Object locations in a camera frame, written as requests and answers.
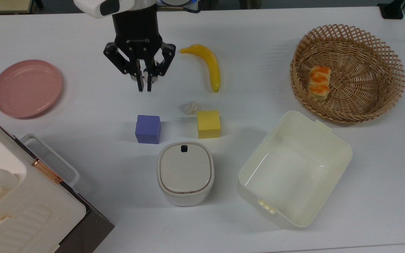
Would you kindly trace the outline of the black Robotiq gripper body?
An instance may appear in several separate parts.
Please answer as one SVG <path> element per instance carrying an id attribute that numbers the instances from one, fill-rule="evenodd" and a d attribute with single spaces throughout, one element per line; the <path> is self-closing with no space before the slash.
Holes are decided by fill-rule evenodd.
<path id="1" fill-rule="evenodd" d="M 128 56 L 132 47 L 137 59 L 153 59 L 162 46 L 156 6 L 117 13 L 112 19 L 119 49 Z"/>

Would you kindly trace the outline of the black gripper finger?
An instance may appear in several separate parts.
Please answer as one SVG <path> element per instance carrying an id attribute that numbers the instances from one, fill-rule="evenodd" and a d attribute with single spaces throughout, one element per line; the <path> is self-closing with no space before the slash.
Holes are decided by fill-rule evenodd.
<path id="1" fill-rule="evenodd" d="M 114 64 L 122 74 L 129 74 L 137 82 L 140 92 L 144 89 L 143 75 L 140 69 L 140 61 L 128 61 L 118 51 L 114 42 L 109 42 L 103 51 L 104 55 Z"/>
<path id="2" fill-rule="evenodd" d="M 144 76 L 146 77 L 148 92 L 152 90 L 152 83 L 155 81 L 155 79 L 166 74 L 175 56 L 176 46 L 174 44 L 167 44 L 163 42 L 160 46 L 160 50 L 162 50 L 163 60 L 160 63 L 156 63 L 154 53 L 152 53 L 149 48 L 145 48 L 145 55 L 147 57 L 144 60 Z"/>

